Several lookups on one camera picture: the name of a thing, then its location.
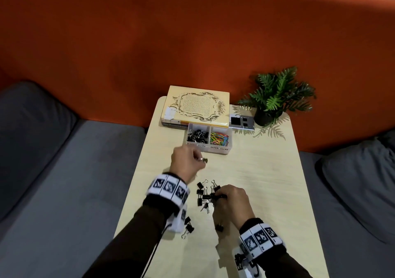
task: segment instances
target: sofa cushion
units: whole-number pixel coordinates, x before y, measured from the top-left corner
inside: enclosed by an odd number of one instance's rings
[[[395,153],[377,139],[322,159],[323,174],[361,224],[395,244]]]
[[[142,127],[80,120],[0,223],[0,277],[82,277],[114,236],[144,139]]]
[[[0,220],[55,156],[77,117],[33,82],[0,93]]]
[[[299,153],[316,219],[328,273],[331,278],[392,278],[395,246],[371,235],[338,200],[316,172],[321,155]]]

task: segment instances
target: book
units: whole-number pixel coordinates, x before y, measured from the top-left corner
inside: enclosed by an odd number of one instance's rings
[[[229,92],[170,86],[161,121],[188,127],[189,123],[229,126]]]

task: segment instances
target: black plant pot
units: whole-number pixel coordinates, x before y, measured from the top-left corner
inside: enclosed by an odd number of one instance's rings
[[[256,124],[260,125],[260,126],[266,126],[268,125],[270,122],[273,121],[273,117],[268,115],[264,110],[261,110],[260,108],[256,109],[256,113],[254,116],[254,121]]]

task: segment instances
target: white box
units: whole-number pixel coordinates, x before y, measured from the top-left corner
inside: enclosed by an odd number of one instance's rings
[[[196,143],[196,142],[189,142],[188,140],[188,134],[190,134],[193,131],[196,130],[204,130],[209,132],[209,137],[207,138],[207,143]],[[217,132],[217,133],[224,133],[227,136],[229,136],[228,139],[228,145],[227,146],[218,146],[218,145],[211,145],[210,144],[210,135],[211,132]],[[229,151],[232,149],[232,129],[231,128],[224,128],[224,127],[218,127],[218,126],[210,126],[210,125],[200,125],[200,124],[193,124],[189,123],[188,124],[188,131],[185,137],[185,143],[194,145],[199,147],[200,151],[203,152],[211,152],[211,153],[219,153],[219,154],[228,154]]]

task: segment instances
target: table surface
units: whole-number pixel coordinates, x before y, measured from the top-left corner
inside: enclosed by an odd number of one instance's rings
[[[169,169],[173,148],[185,139],[186,130],[161,124],[165,98],[156,104],[115,235],[141,206],[154,177]],[[231,113],[254,112],[231,106]],[[232,137],[228,155],[203,152],[208,158],[206,168],[190,184],[187,216],[194,232],[185,240],[180,234],[166,232],[146,277],[239,277],[231,254],[237,247],[238,231],[219,212],[213,213],[211,204],[210,214],[197,206],[196,183],[205,179],[244,188],[255,215],[272,226],[289,254],[314,278],[329,277],[289,116],[284,113],[269,129],[256,125],[255,131],[233,130]],[[218,233],[214,222],[221,222],[224,232]]]

